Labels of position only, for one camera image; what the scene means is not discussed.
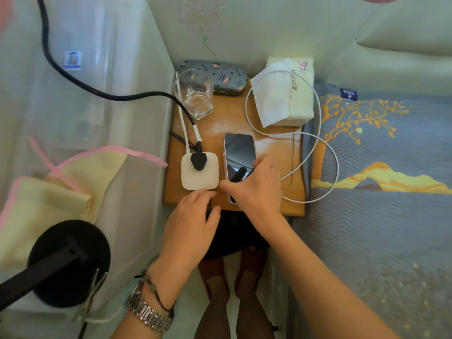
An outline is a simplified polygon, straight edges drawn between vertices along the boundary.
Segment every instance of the clear glass cup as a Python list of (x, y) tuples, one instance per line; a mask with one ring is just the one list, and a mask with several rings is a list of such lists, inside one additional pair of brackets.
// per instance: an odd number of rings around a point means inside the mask
[(213, 82), (200, 70), (185, 70), (176, 77), (174, 95), (194, 119), (200, 120), (213, 111)]

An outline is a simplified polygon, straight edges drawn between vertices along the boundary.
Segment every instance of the mattress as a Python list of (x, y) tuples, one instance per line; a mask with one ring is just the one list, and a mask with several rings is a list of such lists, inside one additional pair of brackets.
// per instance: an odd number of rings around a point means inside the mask
[[(339, 180), (293, 228), (399, 336), (452, 338), (452, 99), (316, 90)], [(304, 174), (311, 200), (332, 186), (323, 143)]]

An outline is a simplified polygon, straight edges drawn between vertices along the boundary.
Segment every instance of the red slipper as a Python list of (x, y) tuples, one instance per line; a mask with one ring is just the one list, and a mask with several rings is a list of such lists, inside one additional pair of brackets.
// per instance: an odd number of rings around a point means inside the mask
[(229, 291), (229, 287), (227, 286), (226, 283), (223, 258), (202, 260), (198, 264), (198, 269), (199, 273), (201, 274), (202, 281), (204, 282), (204, 286), (206, 287), (207, 297), (209, 298), (209, 300), (212, 299), (212, 291), (210, 290), (210, 287), (206, 282), (208, 279), (217, 276), (223, 277), (226, 289)]
[(240, 270), (235, 280), (235, 294), (237, 295), (237, 288), (240, 283), (244, 271), (250, 271), (257, 274), (256, 285), (254, 291), (257, 290), (257, 285), (263, 273), (263, 268), (267, 262), (267, 251), (251, 251), (249, 248), (242, 250), (240, 257)]

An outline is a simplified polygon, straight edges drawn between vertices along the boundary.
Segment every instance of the watch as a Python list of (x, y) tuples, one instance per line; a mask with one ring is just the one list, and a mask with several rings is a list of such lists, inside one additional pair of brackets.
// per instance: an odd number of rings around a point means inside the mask
[(133, 293), (127, 299), (126, 307), (138, 316), (145, 325), (158, 332), (166, 332), (173, 323), (173, 317), (161, 315), (146, 303), (141, 296), (143, 285), (144, 281), (141, 279)]

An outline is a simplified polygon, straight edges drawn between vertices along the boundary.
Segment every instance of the orange heart print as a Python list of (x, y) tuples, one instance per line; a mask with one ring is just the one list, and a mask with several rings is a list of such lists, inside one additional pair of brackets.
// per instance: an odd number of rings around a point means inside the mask
[(6, 28), (13, 12), (12, 0), (0, 0), (0, 32)]

